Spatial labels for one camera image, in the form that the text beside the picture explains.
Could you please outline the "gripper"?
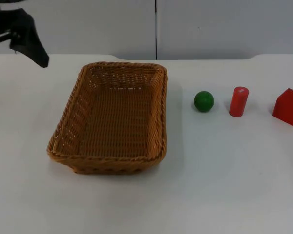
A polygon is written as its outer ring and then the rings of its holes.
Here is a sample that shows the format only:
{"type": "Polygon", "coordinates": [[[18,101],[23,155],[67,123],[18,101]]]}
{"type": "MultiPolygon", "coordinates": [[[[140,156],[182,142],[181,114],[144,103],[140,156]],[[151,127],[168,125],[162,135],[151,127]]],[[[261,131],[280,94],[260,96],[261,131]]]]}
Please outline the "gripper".
{"type": "Polygon", "coordinates": [[[0,43],[10,40],[10,49],[47,68],[49,56],[33,29],[34,20],[24,9],[0,11],[0,43]]]}

